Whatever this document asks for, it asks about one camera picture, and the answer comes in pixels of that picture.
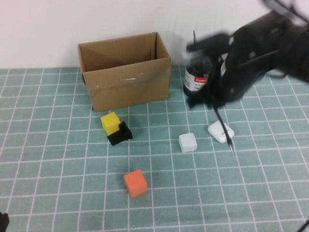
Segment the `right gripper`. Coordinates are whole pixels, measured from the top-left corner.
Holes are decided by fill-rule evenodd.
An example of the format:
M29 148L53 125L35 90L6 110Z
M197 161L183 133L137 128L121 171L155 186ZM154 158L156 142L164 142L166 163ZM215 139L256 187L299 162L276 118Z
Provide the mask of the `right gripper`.
M237 101L267 71L267 50L251 30L211 36L205 54L213 62L212 74L204 93L188 96L189 108L204 104L222 108Z

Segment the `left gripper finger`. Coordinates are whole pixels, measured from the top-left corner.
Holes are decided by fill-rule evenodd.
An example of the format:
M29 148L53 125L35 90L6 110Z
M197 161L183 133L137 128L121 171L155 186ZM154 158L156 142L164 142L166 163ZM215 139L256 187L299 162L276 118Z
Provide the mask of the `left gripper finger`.
M0 212L0 232L6 232L9 223L9 215L7 213Z

